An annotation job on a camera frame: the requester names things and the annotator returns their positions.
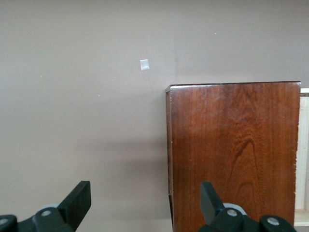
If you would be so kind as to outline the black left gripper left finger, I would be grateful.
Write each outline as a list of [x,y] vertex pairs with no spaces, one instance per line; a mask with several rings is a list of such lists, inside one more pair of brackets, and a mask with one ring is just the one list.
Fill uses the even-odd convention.
[[40,210],[32,217],[37,232],[74,232],[91,207],[91,185],[81,181],[58,207]]

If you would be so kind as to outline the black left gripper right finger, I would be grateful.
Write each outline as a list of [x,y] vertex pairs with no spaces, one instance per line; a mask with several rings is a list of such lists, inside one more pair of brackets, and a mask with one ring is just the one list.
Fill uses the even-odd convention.
[[201,183],[200,208],[205,225],[199,232],[239,232],[243,229],[244,215],[235,208],[225,207],[211,182]]

